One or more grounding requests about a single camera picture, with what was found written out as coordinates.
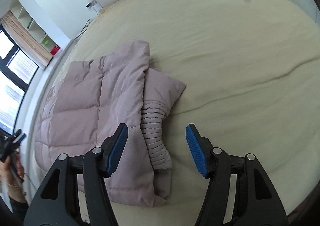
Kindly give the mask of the person left hand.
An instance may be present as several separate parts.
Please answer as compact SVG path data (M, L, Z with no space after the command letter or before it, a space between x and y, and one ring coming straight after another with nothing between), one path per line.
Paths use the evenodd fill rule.
M24 179L24 167L20 161L20 155L15 153L17 174L18 178ZM8 196L19 203L26 204L25 193L21 186L14 178L14 174L10 171L11 159L10 156L7 157L5 162L1 162L1 175L5 178L5 183L7 185Z

